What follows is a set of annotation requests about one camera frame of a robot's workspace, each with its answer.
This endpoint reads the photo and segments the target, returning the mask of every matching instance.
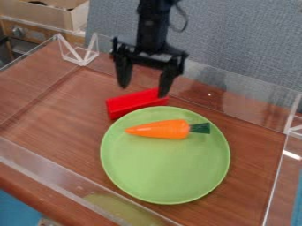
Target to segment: gray wall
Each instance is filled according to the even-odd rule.
[[[169,42],[196,61],[302,91],[301,0],[185,0],[190,16]],[[138,0],[91,0],[87,39],[137,33]],[[173,13],[173,21],[182,19]]]

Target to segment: wooden table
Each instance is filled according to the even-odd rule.
[[[114,70],[110,57],[101,56],[94,64],[105,73],[63,62],[54,42],[0,73],[2,138],[129,197],[107,178],[99,162],[99,145],[114,123],[106,113],[106,99],[142,90],[142,84],[153,86],[158,72],[137,67],[134,82],[123,90],[109,75]],[[69,71],[65,76],[59,73],[63,70]],[[244,97],[186,78],[177,80],[173,92],[180,96],[170,97],[169,105],[196,111],[225,133],[230,171],[221,186],[188,204],[161,206],[129,198],[185,225],[261,225],[286,136],[220,112],[224,97],[237,100],[238,106]],[[201,107],[208,103],[213,109]],[[258,107],[258,114],[249,116],[253,120],[266,118],[274,128],[285,125],[286,109],[256,100],[245,99],[245,103],[256,110]],[[237,104],[228,106],[234,112]],[[277,114],[268,117],[272,109]],[[65,225],[114,225],[2,163],[0,188]]]

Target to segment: orange carrot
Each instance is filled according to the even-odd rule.
[[[184,119],[166,120],[130,127],[126,132],[152,138],[184,139],[190,133],[190,125]]]

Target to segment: red toy block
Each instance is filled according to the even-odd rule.
[[[122,95],[106,100],[109,116],[118,119],[131,111],[146,107],[168,105],[169,97],[158,98],[158,88]]]

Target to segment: cardboard box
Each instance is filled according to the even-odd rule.
[[[87,0],[39,0],[46,6],[30,2],[0,0],[0,14],[73,31],[87,23]]]

